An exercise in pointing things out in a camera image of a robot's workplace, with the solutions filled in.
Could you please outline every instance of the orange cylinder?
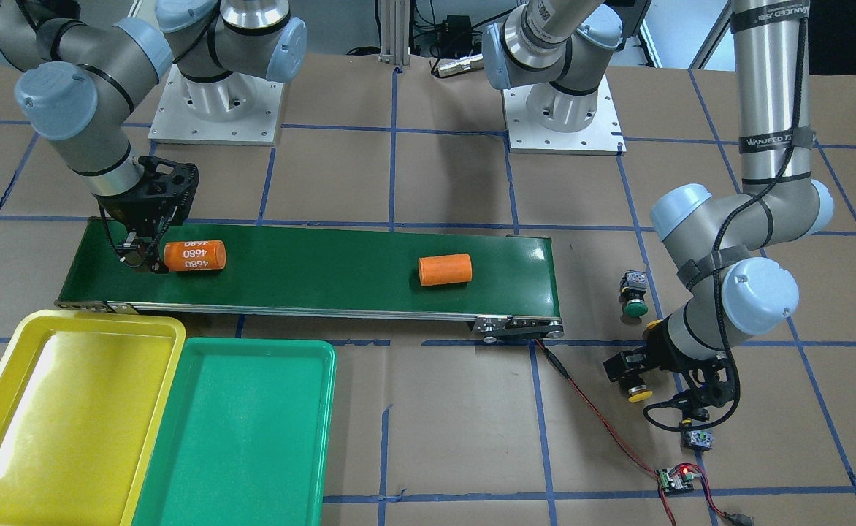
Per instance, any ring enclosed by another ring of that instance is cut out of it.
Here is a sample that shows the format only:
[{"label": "orange cylinder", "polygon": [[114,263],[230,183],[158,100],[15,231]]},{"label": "orange cylinder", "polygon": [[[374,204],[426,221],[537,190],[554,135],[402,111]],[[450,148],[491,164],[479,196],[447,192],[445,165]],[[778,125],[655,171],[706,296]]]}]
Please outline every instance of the orange cylinder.
[{"label": "orange cylinder", "polygon": [[467,283],[474,277],[470,254],[419,257],[419,282],[421,286],[435,284]]},{"label": "orange cylinder", "polygon": [[227,249],[221,240],[165,243],[165,267],[172,272],[220,270],[227,266]]}]

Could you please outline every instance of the metal rod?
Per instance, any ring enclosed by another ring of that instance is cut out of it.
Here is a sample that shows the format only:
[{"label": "metal rod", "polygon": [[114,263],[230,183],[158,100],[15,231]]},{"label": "metal rod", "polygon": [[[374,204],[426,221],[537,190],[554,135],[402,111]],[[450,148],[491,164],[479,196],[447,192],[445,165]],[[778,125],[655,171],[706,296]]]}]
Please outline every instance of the metal rod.
[{"label": "metal rod", "polygon": [[726,32],[730,27],[730,16],[732,13],[733,0],[727,0],[726,4],[723,4],[721,14],[714,21],[711,32],[704,39],[698,50],[698,54],[695,54],[695,60],[691,61],[691,66],[688,66],[688,69],[705,69],[708,66],[708,62],[711,62],[711,57],[714,56],[714,51],[717,50],[717,46],[719,46],[723,37],[726,36]]}]

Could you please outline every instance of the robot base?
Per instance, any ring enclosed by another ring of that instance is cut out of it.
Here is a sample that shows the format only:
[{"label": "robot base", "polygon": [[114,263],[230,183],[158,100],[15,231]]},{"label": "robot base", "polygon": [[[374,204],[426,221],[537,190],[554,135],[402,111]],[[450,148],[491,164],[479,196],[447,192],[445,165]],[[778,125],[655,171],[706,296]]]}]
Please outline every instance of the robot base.
[{"label": "robot base", "polygon": [[598,88],[600,103],[591,126],[578,132],[562,133],[546,129],[529,116],[526,99],[532,86],[502,90],[509,150],[515,153],[565,153],[581,156],[615,156],[626,153],[619,118],[606,77]]},{"label": "robot base", "polygon": [[230,144],[275,146],[281,124],[284,85],[258,77],[243,76],[254,84],[257,100],[243,117],[227,122],[207,121],[188,110],[183,94],[183,77],[178,66],[165,80],[148,139],[165,144]]}]

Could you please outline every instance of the green tray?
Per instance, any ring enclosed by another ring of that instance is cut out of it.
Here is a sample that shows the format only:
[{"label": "green tray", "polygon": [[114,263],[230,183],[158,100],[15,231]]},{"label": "green tray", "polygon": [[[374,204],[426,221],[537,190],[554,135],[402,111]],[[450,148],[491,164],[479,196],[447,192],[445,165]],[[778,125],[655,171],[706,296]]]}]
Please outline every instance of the green tray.
[{"label": "green tray", "polygon": [[[122,226],[111,227],[122,239]],[[121,313],[464,320],[495,329],[561,325],[551,240],[544,237],[184,224],[164,240],[223,240],[227,267],[133,272],[115,258],[101,221],[92,219],[56,304]],[[419,284],[419,257],[457,253],[470,254],[470,283]]]},{"label": "green tray", "polygon": [[188,340],[134,526],[320,524],[336,369],[325,342]]}]

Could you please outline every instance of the conveyor belt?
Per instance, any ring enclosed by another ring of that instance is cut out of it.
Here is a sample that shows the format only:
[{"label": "conveyor belt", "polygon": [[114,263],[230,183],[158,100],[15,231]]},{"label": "conveyor belt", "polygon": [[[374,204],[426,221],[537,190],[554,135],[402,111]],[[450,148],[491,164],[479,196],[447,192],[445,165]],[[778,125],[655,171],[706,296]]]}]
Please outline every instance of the conveyor belt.
[{"label": "conveyor belt", "polygon": [[[114,237],[125,230],[111,222]],[[88,222],[56,304],[91,310],[463,320],[486,337],[562,331],[551,240],[281,226],[185,224],[171,240],[223,240],[221,272],[138,273]],[[468,253],[470,283],[422,287],[423,256]]]}]

